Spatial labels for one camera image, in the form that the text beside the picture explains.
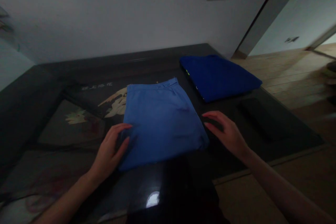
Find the floor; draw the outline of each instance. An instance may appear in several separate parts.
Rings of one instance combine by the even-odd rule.
[[[313,128],[329,147],[276,165],[275,170],[336,219],[336,109],[326,98],[325,65],[333,59],[290,50],[247,59],[234,57],[263,81],[263,88]],[[231,223],[287,223],[252,175],[216,185],[220,208]],[[112,223],[124,223],[126,217]]]
[[[336,57],[336,43],[320,45],[315,48],[315,51]]]

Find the white wall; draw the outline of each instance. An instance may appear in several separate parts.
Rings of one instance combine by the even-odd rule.
[[[33,65],[31,60],[0,38],[0,91]]]
[[[209,42],[231,57],[265,0],[0,0],[36,63]]]
[[[336,33],[332,35],[330,38],[328,38],[326,41],[324,41],[322,44],[332,44],[336,43]]]
[[[308,47],[335,25],[335,17],[336,0],[289,0],[249,56]]]

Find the electrical outlet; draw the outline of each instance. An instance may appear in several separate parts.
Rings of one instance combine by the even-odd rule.
[[[285,40],[285,43],[295,42],[299,37],[290,37]]]

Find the folded blue pants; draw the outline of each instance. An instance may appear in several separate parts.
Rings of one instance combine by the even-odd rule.
[[[133,127],[121,171],[205,149],[209,139],[189,97],[177,79],[127,86],[124,123]]]

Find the clothing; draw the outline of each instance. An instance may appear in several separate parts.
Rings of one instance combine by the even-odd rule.
[[[154,85],[129,85],[123,133],[130,143],[119,169],[129,170],[205,149],[208,136],[176,78]]]
[[[205,102],[239,95],[263,83],[241,66],[217,55],[183,56],[180,63]]]

